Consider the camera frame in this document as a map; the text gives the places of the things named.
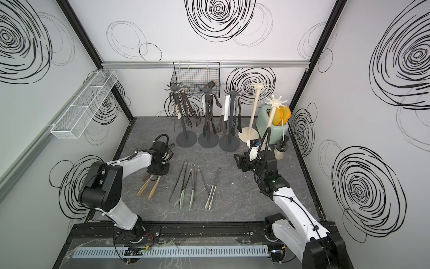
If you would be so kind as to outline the slim black tongs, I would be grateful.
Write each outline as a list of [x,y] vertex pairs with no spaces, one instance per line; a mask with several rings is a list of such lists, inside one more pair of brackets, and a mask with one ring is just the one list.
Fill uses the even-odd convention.
[[243,129],[242,129],[242,120],[241,120],[241,101],[240,101],[240,97],[237,98],[237,130],[239,133],[243,133]]

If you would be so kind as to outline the black silicone tongs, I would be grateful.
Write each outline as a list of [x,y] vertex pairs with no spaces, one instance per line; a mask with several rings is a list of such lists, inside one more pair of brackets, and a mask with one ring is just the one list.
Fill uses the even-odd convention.
[[194,118],[194,119],[196,119],[196,127],[197,127],[200,124],[200,119],[198,117],[198,114],[193,109],[191,102],[188,99],[187,94],[184,91],[181,94],[182,94],[182,101],[184,103],[184,110],[185,110],[185,114],[186,114],[186,118],[187,118],[187,125],[189,127],[192,127],[193,124],[192,124],[190,118]]

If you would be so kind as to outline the black ring tongs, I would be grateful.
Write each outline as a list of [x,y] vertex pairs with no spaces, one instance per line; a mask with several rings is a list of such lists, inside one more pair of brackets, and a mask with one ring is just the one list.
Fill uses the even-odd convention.
[[216,134],[215,124],[213,122],[213,94],[212,89],[204,86],[202,89],[205,97],[205,123],[203,128],[203,136],[210,139],[211,131]]

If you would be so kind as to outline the white handled steel tongs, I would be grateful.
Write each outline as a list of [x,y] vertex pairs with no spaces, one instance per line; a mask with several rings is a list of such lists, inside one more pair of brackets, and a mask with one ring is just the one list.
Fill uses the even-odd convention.
[[176,93],[173,93],[173,97],[174,97],[174,113],[175,113],[175,116],[178,119],[182,119],[181,108],[179,106],[180,105],[179,98],[178,98]]

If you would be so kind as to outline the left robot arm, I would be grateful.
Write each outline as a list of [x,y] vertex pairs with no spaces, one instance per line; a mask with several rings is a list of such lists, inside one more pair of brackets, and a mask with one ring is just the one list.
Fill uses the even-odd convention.
[[107,216],[131,243],[139,243],[146,230],[142,218],[122,200],[123,179],[141,169],[147,169],[145,183],[140,192],[155,181],[149,198],[152,198],[163,176],[169,171],[169,160],[173,157],[169,136],[157,136],[149,149],[135,151],[132,155],[110,162],[94,162],[78,194],[78,201],[84,206]]

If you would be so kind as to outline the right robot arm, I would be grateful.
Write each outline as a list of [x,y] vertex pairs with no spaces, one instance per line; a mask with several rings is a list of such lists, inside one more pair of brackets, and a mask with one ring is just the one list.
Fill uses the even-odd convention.
[[269,150],[271,128],[261,140],[251,140],[243,154],[235,154],[237,167],[251,171],[260,192],[282,213],[265,218],[265,235],[280,240],[304,269],[351,269],[346,243],[338,232],[330,232],[299,201],[290,184],[279,174],[277,159]]

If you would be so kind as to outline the dark grey rack stand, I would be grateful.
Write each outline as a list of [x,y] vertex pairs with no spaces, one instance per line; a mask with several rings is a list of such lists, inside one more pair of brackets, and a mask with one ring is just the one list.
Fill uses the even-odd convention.
[[203,132],[198,137],[198,142],[200,146],[204,148],[213,148],[219,142],[219,136],[213,122],[213,99],[215,95],[212,92],[215,86],[216,83],[214,81],[210,81],[200,90],[202,93],[202,104],[204,109],[204,125]]
[[234,134],[233,128],[233,117],[235,112],[235,101],[239,96],[239,92],[232,90],[229,93],[230,96],[230,105],[229,105],[229,114],[228,114],[228,126],[227,126],[227,134],[223,135],[219,139],[219,146],[223,151],[234,152],[240,147],[240,140]]
[[168,89],[166,91],[170,91],[174,95],[174,101],[177,105],[179,111],[177,112],[177,115],[181,115],[180,122],[183,131],[180,132],[176,137],[176,143],[178,146],[182,148],[189,148],[197,142],[197,134],[192,131],[188,131],[185,123],[185,119],[189,119],[187,115],[187,111],[184,110],[185,106],[182,105],[180,93],[181,93],[181,87],[177,84],[168,85]]

